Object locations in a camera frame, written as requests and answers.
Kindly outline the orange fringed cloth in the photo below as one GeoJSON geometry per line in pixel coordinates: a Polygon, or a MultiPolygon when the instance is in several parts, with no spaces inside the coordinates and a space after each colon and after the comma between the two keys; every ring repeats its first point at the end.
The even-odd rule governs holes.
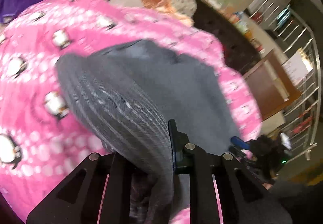
{"type": "Polygon", "coordinates": [[[187,26],[193,26],[194,21],[177,11],[177,9],[172,5],[171,0],[141,0],[144,8],[153,9],[161,14],[168,15],[187,26]]]}

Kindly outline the brown wooden cabinet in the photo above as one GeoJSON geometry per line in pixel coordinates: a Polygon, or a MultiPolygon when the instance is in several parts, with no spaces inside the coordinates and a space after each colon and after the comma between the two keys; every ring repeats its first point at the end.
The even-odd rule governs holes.
{"type": "Polygon", "coordinates": [[[269,52],[243,75],[261,113],[266,120],[290,106],[300,96],[274,51],[269,52]]]}

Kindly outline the grey pinstripe suit jacket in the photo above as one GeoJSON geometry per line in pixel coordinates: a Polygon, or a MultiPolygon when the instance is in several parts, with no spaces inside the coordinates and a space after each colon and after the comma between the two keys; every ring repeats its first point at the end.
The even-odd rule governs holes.
{"type": "Polygon", "coordinates": [[[168,121],[208,153],[222,154],[240,131],[219,87],[219,72],[186,54],[139,40],[55,65],[77,120],[137,167],[130,220],[168,223],[189,206],[189,178],[175,176],[168,121]]]}

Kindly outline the pink penguin print blanket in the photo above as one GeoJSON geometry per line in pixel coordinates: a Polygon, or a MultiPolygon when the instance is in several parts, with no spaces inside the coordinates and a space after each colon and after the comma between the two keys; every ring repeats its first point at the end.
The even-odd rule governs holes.
{"type": "Polygon", "coordinates": [[[241,138],[258,137],[256,101],[212,34],[107,0],[44,0],[1,30],[1,195],[22,221],[87,155],[104,154],[101,141],[72,114],[62,120],[51,114],[62,101],[54,69],[60,46],[88,55],[137,39],[212,66],[241,138]]]}

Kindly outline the dark wooden nightstand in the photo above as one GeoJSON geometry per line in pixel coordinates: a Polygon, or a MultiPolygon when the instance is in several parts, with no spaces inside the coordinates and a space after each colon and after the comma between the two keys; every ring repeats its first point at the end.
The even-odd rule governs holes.
{"type": "Polygon", "coordinates": [[[251,42],[222,14],[202,0],[195,0],[194,27],[213,34],[223,45],[225,64],[246,74],[261,57],[251,42]]]}

